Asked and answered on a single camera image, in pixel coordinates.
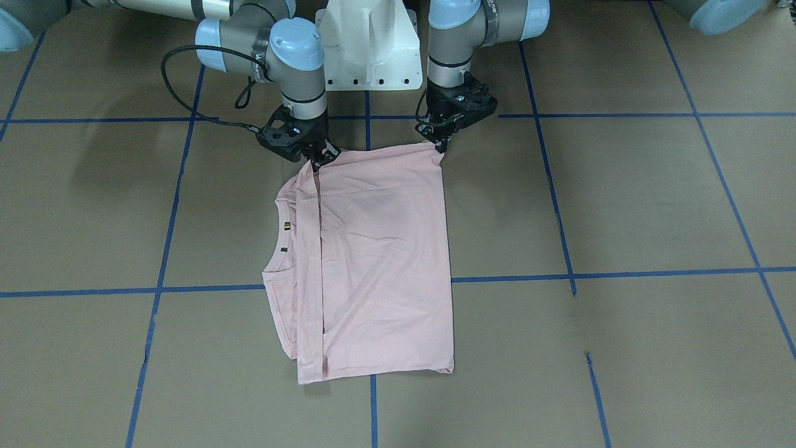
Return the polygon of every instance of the black cable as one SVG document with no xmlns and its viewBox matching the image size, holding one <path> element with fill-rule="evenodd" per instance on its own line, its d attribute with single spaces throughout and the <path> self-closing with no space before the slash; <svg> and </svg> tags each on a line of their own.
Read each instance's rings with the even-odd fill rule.
<svg viewBox="0 0 796 448">
<path fill-rule="evenodd" d="M 427 123 L 427 122 L 423 121 L 423 117 L 420 116 L 420 105 L 423 103 L 423 98 L 426 97 L 426 91 L 427 90 L 428 90 L 428 88 L 424 88 L 423 89 L 423 94 L 420 95 L 420 100 L 417 102 L 417 108 L 415 109 L 415 120 L 418 123 L 424 123 L 424 124 Z"/>
<path fill-rule="evenodd" d="M 169 91 L 171 96 L 183 108 L 187 109 L 192 114 L 195 114 L 196 116 L 199 116 L 200 118 L 203 118 L 203 119 L 205 119 L 205 120 L 207 120 L 207 121 L 209 121 L 211 123 L 222 124 L 224 126 L 235 126 L 235 127 L 238 127 L 238 128 L 244 128 L 244 129 L 246 129 L 246 130 L 248 130 L 250 132 L 254 132 L 255 134 L 257 132 L 260 132 L 262 129 L 258 128 L 257 126 L 255 126 L 253 124 L 242 123 L 240 121 L 218 120 L 217 118 L 212 118 L 210 116 L 206 116 L 205 114 L 199 112 L 195 108 L 189 106 L 185 101 L 182 100 L 182 98 L 179 97 L 179 95 L 177 95 L 177 93 L 174 91 L 174 88 L 171 86 L 171 83 L 169 82 L 169 76 L 166 74 L 166 62 L 168 62 L 169 59 L 171 59 L 171 57 L 173 57 L 176 54 L 183 53 L 185 51 L 197 50 L 197 49 L 205 49 L 205 50 L 209 50 L 209 51 L 220 51 L 222 53 L 229 53 L 229 54 L 232 54 L 233 56 L 242 57 L 243 59 L 249 60 L 249 61 L 259 65 L 260 68 L 263 69 L 263 73 L 265 74 L 265 77 L 267 78 L 268 67 L 266 67 L 265 64 L 263 64 L 262 62 L 257 61 L 254 57 L 251 57 L 251 56 L 249 56 L 247 54 L 235 51 L 234 49 L 227 49 L 227 48 L 218 47 L 218 46 L 215 46 L 215 45 L 184 45 L 182 47 L 178 47 L 178 48 L 173 49 L 173 50 L 169 51 L 168 53 L 166 53 L 166 55 L 163 56 L 163 59 L 161 60 L 161 63 L 160 63 L 160 73 L 163 75 L 163 82 L 166 83 L 166 89 Z M 244 90 L 244 92 L 250 91 L 250 90 L 251 90 L 251 88 L 247 88 L 247 90 Z"/>
<path fill-rule="evenodd" d="M 257 84 L 257 81 L 254 81 L 252 77 L 247 77 L 247 78 L 248 78 L 248 84 L 244 88 L 244 91 L 241 92 L 240 95 L 238 95 L 238 99 L 235 100 L 236 109 L 245 109 L 248 106 L 249 100 L 252 99 L 252 87 L 254 87 L 255 84 Z M 240 102 L 244 99 L 244 96 L 246 97 L 246 99 L 244 103 L 241 104 Z"/>
</svg>

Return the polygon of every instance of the silver metal band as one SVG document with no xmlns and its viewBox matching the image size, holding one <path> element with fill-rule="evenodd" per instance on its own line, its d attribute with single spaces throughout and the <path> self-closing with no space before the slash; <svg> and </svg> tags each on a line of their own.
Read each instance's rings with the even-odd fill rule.
<svg viewBox="0 0 796 448">
<path fill-rule="evenodd" d="M 282 104 L 291 110 L 291 115 L 300 120 L 310 120 L 326 110 L 326 92 L 311 103 L 297 103 L 282 95 Z"/>
<path fill-rule="evenodd" d="M 464 72 L 470 71 L 468 60 L 455 67 L 445 67 L 436 64 L 431 58 L 428 60 L 428 80 L 440 87 L 455 87 L 464 82 Z"/>
</svg>

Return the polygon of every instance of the blue tape line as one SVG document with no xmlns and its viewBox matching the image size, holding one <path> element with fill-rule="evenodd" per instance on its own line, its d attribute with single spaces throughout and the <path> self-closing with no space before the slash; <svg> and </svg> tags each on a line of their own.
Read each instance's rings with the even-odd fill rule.
<svg viewBox="0 0 796 448">
<path fill-rule="evenodd" d="M 772 266 L 767 268 L 727 268 L 727 269 L 683 269 L 670 271 L 626 271 L 607 273 L 573 273 L 575 279 L 588 278 L 636 278 L 636 277 L 676 277 L 689 275 L 728 275 L 741 273 L 789 273 L 796 272 L 796 266 Z M 451 283 L 494 283 L 501 281 L 545 281 L 568 280 L 569 274 L 534 274 L 483 277 L 452 277 Z M 207 293 L 212 291 L 253 291 L 265 287 L 260 283 L 247 285 L 193 285 L 163 286 L 162 288 L 110 288 L 110 289 L 55 289 L 49 291 L 10 291 L 0 293 L 2 298 L 19 297 L 67 297 L 67 296 L 110 296 L 115 294 L 152 294 L 152 293 Z"/>
<path fill-rule="evenodd" d="M 788 327 L 785 324 L 785 320 L 782 318 L 782 313 L 779 311 L 779 306 L 777 305 L 777 301 L 774 298 L 774 294 L 771 292 L 771 288 L 768 285 L 766 274 L 763 270 L 763 267 L 760 265 L 760 260 L 758 259 L 757 253 L 755 252 L 755 247 L 751 244 L 751 238 L 749 237 L 749 233 L 747 232 L 746 226 L 743 224 L 743 219 L 741 219 L 741 214 L 738 211 L 738 207 L 736 206 L 736 201 L 732 197 L 732 192 L 730 192 L 730 186 L 727 183 L 727 180 L 724 177 L 724 173 L 721 170 L 721 166 L 719 165 L 719 160 L 716 157 L 716 152 L 713 151 L 713 146 L 711 145 L 710 139 L 708 138 L 708 133 L 704 129 L 700 113 L 697 111 L 696 104 L 694 103 L 694 100 L 691 97 L 691 92 L 689 91 L 689 87 L 685 83 L 685 78 L 683 77 L 683 73 L 680 70 L 680 65 L 677 63 L 677 59 L 674 56 L 674 51 L 672 51 L 672 47 L 669 44 L 669 39 L 666 38 L 666 33 L 663 30 L 663 25 L 661 24 L 660 18 L 658 18 L 657 16 L 655 7 L 653 6 L 650 0 L 647 0 L 647 5 L 650 7 L 650 11 L 652 12 L 653 18 L 655 19 L 655 24 L 657 25 L 658 31 L 660 31 L 661 33 L 661 38 L 663 38 L 663 43 L 666 45 L 666 51 L 669 52 L 669 57 L 672 60 L 672 64 L 674 64 L 674 68 L 675 70 L 677 70 L 677 76 L 680 78 L 683 90 L 685 90 L 685 96 L 688 98 L 689 103 L 691 104 L 691 109 L 693 111 L 694 118 L 696 118 L 696 123 L 699 125 L 700 132 L 702 133 L 702 139 L 704 140 L 705 146 L 708 147 L 708 153 L 710 154 L 710 158 L 713 161 L 713 166 L 716 168 L 716 173 L 719 175 L 721 186 L 724 188 L 724 193 L 727 195 L 727 200 L 730 202 L 732 213 L 735 215 L 736 221 L 738 222 L 738 226 L 741 229 L 741 234 L 743 234 L 743 239 L 744 241 L 746 241 L 747 248 L 749 249 L 749 254 L 752 257 L 752 261 L 754 261 L 755 263 L 755 268 L 760 276 L 760 281 L 763 283 L 763 287 L 766 290 L 766 295 L 768 295 L 768 300 L 771 303 L 771 307 L 774 309 L 774 314 L 777 316 L 779 327 L 782 329 L 782 334 L 785 336 L 788 348 L 790 349 L 790 354 L 793 356 L 794 360 L 796 360 L 796 347 L 794 346 L 793 338 L 790 336 L 790 332 L 788 331 Z"/>
<path fill-rule="evenodd" d="M 689 104 L 691 104 L 691 110 L 693 112 L 693 116 L 694 118 L 696 118 L 696 123 L 699 125 L 699 129 L 700 132 L 702 133 L 702 139 L 704 140 L 704 144 L 708 147 L 708 153 L 710 154 L 710 158 L 713 161 L 713 166 L 716 169 L 716 173 L 718 173 L 719 175 L 719 180 L 721 181 L 721 186 L 724 188 L 724 193 L 727 195 L 727 199 L 730 202 L 732 213 L 735 214 L 736 221 L 740 226 L 741 233 L 743 234 L 743 239 L 746 241 L 747 248 L 749 249 L 749 253 L 751 254 L 755 266 L 758 269 L 760 269 L 760 262 L 757 258 L 757 253 L 755 252 L 755 248 L 751 244 L 749 233 L 746 230 L 746 226 L 743 224 L 743 220 L 741 219 L 738 207 L 736 206 L 736 201 L 735 199 L 732 198 L 730 187 L 727 184 L 727 180 L 724 178 L 724 173 L 722 172 L 721 166 L 719 165 L 719 160 L 716 158 L 716 153 L 713 151 L 713 146 L 711 145 L 710 139 L 708 138 L 708 133 L 704 129 L 704 125 L 702 124 L 702 119 L 700 118 L 700 114 L 697 111 L 697 107 L 694 103 L 693 98 L 691 97 L 691 92 L 689 91 L 689 87 L 685 83 L 683 72 L 680 70 L 680 65 L 677 63 L 677 59 L 674 57 L 674 51 L 672 51 L 672 47 L 669 44 L 669 39 L 666 38 L 666 33 L 663 30 L 663 25 L 661 24 L 661 20 L 658 18 L 657 12 L 655 12 L 655 7 L 653 6 L 650 0 L 647 0 L 647 5 L 650 7 L 650 11 L 652 11 L 653 18 L 655 19 L 655 24 L 657 25 L 657 29 L 661 33 L 661 38 L 663 38 L 663 43 L 666 46 L 666 51 L 669 52 L 669 58 L 672 60 L 672 64 L 674 64 L 674 69 L 677 71 L 677 77 L 680 78 L 680 83 L 683 86 L 683 90 L 685 90 L 685 96 L 686 98 L 688 98 Z"/>
<path fill-rule="evenodd" d="M 379 448 L 379 419 L 376 401 L 376 376 L 370 376 L 370 446 Z"/>
<path fill-rule="evenodd" d="M 41 34 L 39 40 L 36 42 L 36 47 L 33 48 L 33 54 L 30 55 L 30 60 L 28 61 L 28 65 L 25 67 L 25 72 L 22 74 L 22 79 L 19 81 L 19 85 L 17 86 L 17 92 L 14 94 L 14 99 L 11 101 L 11 106 L 8 108 L 8 113 L 6 114 L 6 122 L 3 123 L 2 128 L 0 128 L 0 142 L 4 136 L 6 136 L 6 129 L 8 129 L 8 124 L 11 120 L 11 116 L 14 114 L 14 109 L 17 108 L 17 102 L 19 102 L 19 96 L 22 94 L 22 89 L 25 88 L 25 82 L 28 81 L 28 75 L 30 75 L 30 70 L 33 68 L 33 63 L 36 61 L 36 56 L 39 54 L 39 49 L 41 48 L 41 43 L 45 39 L 45 35 L 47 32 Z"/>
<path fill-rule="evenodd" d="M 507 275 L 489 277 L 453 277 L 451 283 L 491 283 L 498 281 L 539 281 L 539 280 L 569 280 L 570 275 L 566 273 L 550 275 Z"/>
<path fill-rule="evenodd" d="M 413 115 L 371 115 L 371 120 L 414 120 Z"/>
<path fill-rule="evenodd" d="M 14 124 L 51 124 L 51 123 L 156 123 L 156 122 L 172 122 L 172 121 L 191 121 L 187 116 L 154 116 L 151 118 L 37 118 L 37 119 L 20 119 L 11 120 Z M 202 118 L 196 118 L 195 121 L 206 121 Z"/>
<path fill-rule="evenodd" d="M 603 397 L 599 393 L 599 385 L 597 384 L 597 375 L 591 362 L 591 353 L 586 352 L 586 362 L 589 364 L 589 376 L 591 377 L 591 388 L 595 393 L 595 401 L 597 402 L 597 412 L 599 413 L 599 424 L 603 428 L 603 440 L 605 441 L 605 448 L 611 448 L 611 435 L 608 433 L 608 423 L 605 419 L 605 409 L 603 408 Z"/>
<path fill-rule="evenodd" d="M 796 272 L 796 266 L 779 266 L 774 268 L 762 268 L 763 272 Z"/>
<path fill-rule="evenodd" d="M 365 120 L 364 115 L 330 115 L 329 120 Z"/>
<path fill-rule="evenodd" d="M 52 291 L 13 291 L 0 293 L 0 299 L 19 297 L 113 296 L 116 294 L 152 294 L 157 288 L 62 289 Z"/>
<path fill-rule="evenodd" d="M 790 336 L 790 332 L 788 331 L 788 327 L 785 324 L 785 319 L 782 317 L 782 312 L 779 311 L 779 305 L 777 305 L 777 300 L 774 299 L 774 294 L 771 292 L 771 287 L 768 285 L 768 280 L 766 279 L 766 275 L 763 274 L 763 271 L 760 270 L 760 281 L 763 283 L 763 287 L 766 290 L 766 295 L 768 295 L 768 301 L 771 303 L 771 307 L 774 309 L 774 314 L 777 316 L 777 321 L 779 322 L 779 327 L 782 329 L 782 334 L 785 335 L 785 341 L 788 343 L 788 348 L 790 349 L 790 355 L 793 356 L 794 361 L 796 361 L 796 345 L 794 345 L 794 340 Z"/>
<path fill-rule="evenodd" d="M 164 286 L 164 293 L 208 293 L 211 291 L 252 291 L 265 289 L 262 283 L 252 285 Z"/>
<path fill-rule="evenodd" d="M 564 222 L 561 220 L 561 211 L 558 207 L 558 198 L 556 197 L 556 185 L 552 180 L 552 172 L 550 171 L 550 162 L 547 156 L 547 147 L 544 145 L 544 135 L 542 134 L 542 124 L 539 120 L 539 109 L 537 108 L 537 100 L 533 95 L 533 84 L 531 82 L 531 73 L 528 70 L 528 61 L 525 59 L 525 48 L 522 42 L 517 43 L 520 49 L 520 58 L 522 59 L 522 68 L 525 71 L 525 84 L 528 87 L 528 95 L 531 100 L 531 109 L 533 110 L 533 121 L 537 126 L 537 134 L 539 136 L 539 147 L 542 151 L 542 160 L 544 160 L 544 172 L 547 173 L 548 185 L 550 188 L 550 199 L 552 200 L 552 208 L 556 212 L 556 220 L 558 221 L 558 232 L 561 237 L 561 249 L 564 251 L 564 261 L 567 264 L 567 273 L 569 274 L 569 284 L 572 287 L 572 295 L 578 293 L 575 284 L 575 277 L 572 275 L 572 261 L 569 258 L 569 248 L 567 247 L 567 235 L 564 232 Z"/>
<path fill-rule="evenodd" d="M 634 278 L 634 277 L 676 277 L 684 275 L 725 275 L 735 273 L 757 273 L 757 268 L 730 269 L 684 269 L 674 271 L 636 271 L 615 273 L 576 273 L 575 278 Z"/>
<path fill-rule="evenodd" d="M 370 92 L 365 90 L 365 150 L 370 151 Z"/>
<path fill-rule="evenodd" d="M 628 112 L 628 113 L 504 113 L 498 118 L 621 118 L 621 117 L 661 117 L 693 116 L 690 112 Z"/>
<path fill-rule="evenodd" d="M 152 301 L 152 312 L 150 314 L 149 328 L 146 330 L 146 344 L 144 344 L 144 361 L 141 363 L 139 371 L 139 381 L 135 388 L 135 399 L 133 400 L 133 411 L 130 415 L 130 426 L 127 428 L 127 440 L 124 444 L 126 448 L 132 448 L 133 437 L 135 436 L 135 426 L 139 420 L 139 410 L 141 408 L 141 396 L 144 391 L 144 381 L 146 380 L 146 368 L 149 366 L 149 356 L 152 349 L 154 338 L 154 317 L 158 314 L 160 307 L 160 293 L 155 293 Z"/>
<path fill-rule="evenodd" d="M 202 81 L 205 78 L 205 66 L 202 65 L 199 68 L 199 79 L 197 80 L 197 87 L 196 93 L 193 97 L 193 109 L 196 110 L 199 107 L 199 96 L 201 94 L 201 85 Z M 177 177 L 177 186 L 174 189 L 174 202 L 171 206 L 171 217 L 169 219 L 169 229 L 166 231 L 166 242 L 163 246 L 163 258 L 160 265 L 160 274 L 158 275 L 158 289 L 163 287 L 163 279 L 166 277 L 166 265 L 169 261 L 169 251 L 171 249 L 171 238 L 174 235 L 174 223 L 177 220 L 177 208 L 179 207 L 180 203 L 180 188 L 182 185 L 182 176 L 185 174 L 185 162 L 188 159 L 188 153 L 191 146 L 191 139 L 193 138 L 193 126 L 195 124 L 195 120 L 191 120 L 190 124 L 188 125 L 188 132 L 185 136 L 185 146 L 182 150 L 182 161 L 180 162 L 180 174 Z M 135 426 L 138 422 L 139 417 L 139 408 L 141 407 L 141 397 L 143 394 L 144 389 L 144 381 L 146 380 L 146 368 L 149 365 L 149 356 L 150 350 L 152 349 L 152 340 L 154 338 L 154 320 L 155 316 L 158 315 L 158 308 L 160 307 L 160 296 L 161 292 L 158 291 L 154 295 L 154 300 L 152 301 L 152 313 L 150 314 L 150 323 L 149 328 L 146 331 L 146 344 L 144 345 L 144 361 L 141 364 L 141 371 L 139 372 L 139 383 L 138 388 L 135 391 L 135 400 L 133 402 L 133 411 L 130 416 L 130 427 L 127 430 L 127 443 L 125 444 L 126 448 L 131 448 L 133 446 L 133 437 L 135 436 Z"/>
<path fill-rule="evenodd" d="M 617 118 L 693 116 L 693 112 L 630 112 L 630 113 L 540 113 L 539 118 Z M 700 116 L 796 116 L 796 112 L 700 112 Z M 534 118 L 532 113 L 502 113 L 498 118 Z"/>
<path fill-rule="evenodd" d="M 700 116 L 796 116 L 796 112 L 700 112 Z"/>
</svg>

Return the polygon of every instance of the pink t-shirt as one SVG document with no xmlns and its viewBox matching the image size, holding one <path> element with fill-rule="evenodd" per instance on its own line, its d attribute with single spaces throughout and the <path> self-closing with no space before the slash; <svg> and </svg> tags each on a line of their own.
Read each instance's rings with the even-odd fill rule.
<svg viewBox="0 0 796 448">
<path fill-rule="evenodd" d="M 344 151 L 279 191 L 263 282 L 299 384 L 453 372 L 441 159 L 428 142 Z"/>
</svg>

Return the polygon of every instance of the light blue joint cap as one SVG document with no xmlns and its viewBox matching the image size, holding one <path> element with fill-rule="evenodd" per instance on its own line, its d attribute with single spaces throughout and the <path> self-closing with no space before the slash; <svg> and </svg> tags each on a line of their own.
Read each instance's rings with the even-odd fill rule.
<svg viewBox="0 0 796 448">
<path fill-rule="evenodd" d="M 752 16 L 766 0 L 708 0 L 696 10 L 689 25 L 712 36 L 735 28 Z"/>
<path fill-rule="evenodd" d="M 195 42 L 197 45 L 215 45 L 216 47 L 220 47 L 221 20 L 217 18 L 206 18 L 199 22 Z M 224 54 L 222 52 L 209 49 L 198 49 L 197 57 L 199 57 L 199 62 L 203 65 L 211 69 L 227 72 L 227 65 L 224 63 Z"/>
<path fill-rule="evenodd" d="M 521 41 L 541 35 L 550 21 L 550 0 L 528 0 Z"/>
<path fill-rule="evenodd" d="M 271 28 L 268 38 L 274 54 L 287 66 L 311 72 L 323 66 L 321 34 L 305 18 L 284 18 Z"/>
<path fill-rule="evenodd" d="M 0 8 L 0 52 L 17 51 L 33 43 L 30 30 L 16 17 Z"/>
<path fill-rule="evenodd" d="M 451 29 L 467 22 L 481 7 L 481 0 L 431 0 L 428 23 L 436 29 Z"/>
<path fill-rule="evenodd" d="M 285 3 L 287 3 L 287 16 L 293 18 L 296 14 L 296 0 L 285 0 Z"/>
</svg>

